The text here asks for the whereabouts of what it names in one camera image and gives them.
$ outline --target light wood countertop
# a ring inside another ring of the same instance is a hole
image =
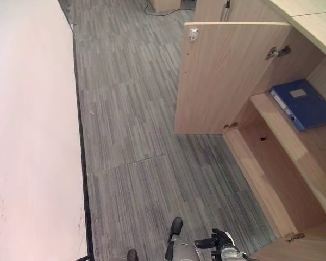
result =
[[[266,0],[326,54],[326,0]]]

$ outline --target blue file folder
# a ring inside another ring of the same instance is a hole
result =
[[[308,81],[276,85],[269,92],[300,132],[326,124],[326,101]]]

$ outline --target striped carpet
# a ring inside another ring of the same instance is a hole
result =
[[[145,6],[145,0],[74,0],[67,12],[95,260],[124,257],[133,247],[140,260],[163,260],[176,216],[188,240],[217,227],[254,253],[274,235],[223,138],[173,133],[183,23],[194,14],[147,16]],[[210,252],[201,258],[210,260]]]

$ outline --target wooden shelf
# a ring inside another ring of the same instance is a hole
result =
[[[259,113],[253,110],[256,124],[228,130],[224,138],[274,234],[285,237],[325,222],[324,210],[299,171]]]
[[[326,212],[326,125],[298,132],[269,94],[250,99]]]

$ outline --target white wall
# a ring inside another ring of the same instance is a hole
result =
[[[0,261],[87,255],[72,48],[57,0],[0,0]]]

